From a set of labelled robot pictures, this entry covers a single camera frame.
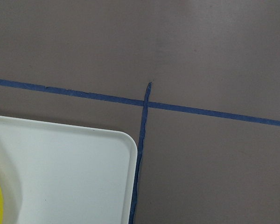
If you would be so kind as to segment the white rectangular tray plate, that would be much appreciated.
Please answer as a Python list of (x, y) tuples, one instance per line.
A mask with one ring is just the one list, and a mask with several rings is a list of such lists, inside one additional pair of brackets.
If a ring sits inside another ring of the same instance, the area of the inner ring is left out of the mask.
[(0, 116), (6, 224), (126, 224), (137, 159), (123, 132)]

